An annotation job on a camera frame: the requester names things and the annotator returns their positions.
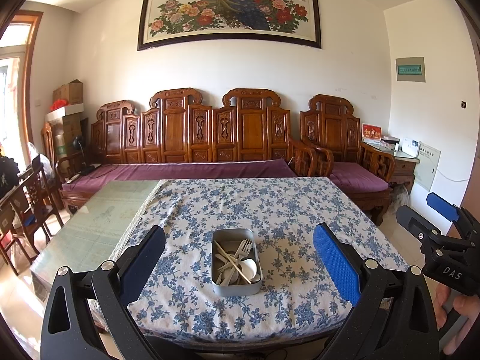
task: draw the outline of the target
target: purple seat cushion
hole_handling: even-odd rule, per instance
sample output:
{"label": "purple seat cushion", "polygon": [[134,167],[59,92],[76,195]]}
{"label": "purple seat cushion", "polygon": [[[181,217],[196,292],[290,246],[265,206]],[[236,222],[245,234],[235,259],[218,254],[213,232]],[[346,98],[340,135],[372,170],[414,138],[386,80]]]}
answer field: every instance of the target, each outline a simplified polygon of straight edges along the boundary
{"label": "purple seat cushion", "polygon": [[388,183],[355,162],[335,162],[330,180],[344,193],[380,192]]}
{"label": "purple seat cushion", "polygon": [[96,193],[112,180],[163,179],[256,179],[296,177],[285,160],[228,163],[131,163],[102,165],[71,184],[64,191]]}

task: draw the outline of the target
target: green sign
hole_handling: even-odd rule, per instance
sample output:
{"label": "green sign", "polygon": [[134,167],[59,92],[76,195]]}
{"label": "green sign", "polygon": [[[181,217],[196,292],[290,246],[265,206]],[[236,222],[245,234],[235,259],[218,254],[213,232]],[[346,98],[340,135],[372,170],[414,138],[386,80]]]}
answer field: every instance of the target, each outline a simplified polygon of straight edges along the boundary
{"label": "green sign", "polygon": [[399,76],[421,76],[422,66],[420,64],[401,64],[397,66]]}

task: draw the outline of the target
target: finger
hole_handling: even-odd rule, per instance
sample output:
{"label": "finger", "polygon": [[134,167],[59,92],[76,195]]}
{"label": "finger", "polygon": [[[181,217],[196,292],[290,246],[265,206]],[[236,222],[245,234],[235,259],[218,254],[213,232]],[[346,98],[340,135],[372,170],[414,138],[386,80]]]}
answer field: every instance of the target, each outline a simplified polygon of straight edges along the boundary
{"label": "finger", "polygon": [[480,312],[480,299],[478,296],[459,295],[453,301],[453,308],[461,315],[467,316],[472,321],[476,320]]}
{"label": "finger", "polygon": [[435,311],[435,320],[437,322],[437,327],[440,329],[445,325],[445,322],[447,321],[447,313],[445,312],[445,309],[440,306],[438,303],[437,298],[433,301],[433,310]]}
{"label": "finger", "polygon": [[448,297],[452,290],[450,287],[447,287],[445,284],[439,283],[435,288],[436,299],[438,300],[438,304],[443,306],[443,304],[447,301]]}
{"label": "finger", "polygon": [[466,321],[465,325],[460,329],[460,332],[458,332],[455,337],[453,337],[450,342],[445,345],[443,348],[443,352],[446,355],[451,355],[453,352],[456,351],[456,349],[460,346],[461,342],[469,332],[470,328],[472,327],[473,322],[469,319]]}

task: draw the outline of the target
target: wooden armrest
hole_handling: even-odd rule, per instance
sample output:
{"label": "wooden armrest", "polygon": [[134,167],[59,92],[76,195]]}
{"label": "wooden armrest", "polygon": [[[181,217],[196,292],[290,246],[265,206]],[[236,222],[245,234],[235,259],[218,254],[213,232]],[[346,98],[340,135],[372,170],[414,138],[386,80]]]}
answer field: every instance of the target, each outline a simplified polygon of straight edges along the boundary
{"label": "wooden armrest", "polygon": [[289,167],[298,177],[315,176],[317,155],[314,149],[308,147],[303,142],[289,137],[287,159]]}
{"label": "wooden armrest", "polygon": [[82,163],[83,155],[81,151],[59,159],[55,164],[55,173],[60,182],[63,184],[66,181],[66,178],[70,179],[80,172],[82,169]]}
{"label": "wooden armrest", "polygon": [[365,142],[360,142],[359,164],[388,183],[395,170],[395,157]]}
{"label": "wooden armrest", "polygon": [[317,169],[315,175],[319,177],[330,177],[335,162],[332,151],[313,143],[308,138],[305,138],[302,142],[308,147],[314,149],[317,155]]}

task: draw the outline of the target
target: wooden door frame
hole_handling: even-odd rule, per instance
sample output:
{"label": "wooden door frame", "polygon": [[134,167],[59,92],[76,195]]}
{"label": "wooden door frame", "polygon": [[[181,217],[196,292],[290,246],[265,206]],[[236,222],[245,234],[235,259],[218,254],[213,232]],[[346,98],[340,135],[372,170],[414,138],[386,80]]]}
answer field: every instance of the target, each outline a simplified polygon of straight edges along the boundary
{"label": "wooden door frame", "polygon": [[42,20],[43,12],[19,10],[10,24],[30,24],[30,32],[25,50],[25,63],[23,65],[22,74],[22,125],[23,136],[27,142],[33,142],[32,121],[30,117],[30,74],[32,71],[33,51],[35,47],[35,40],[37,39],[38,27]]}

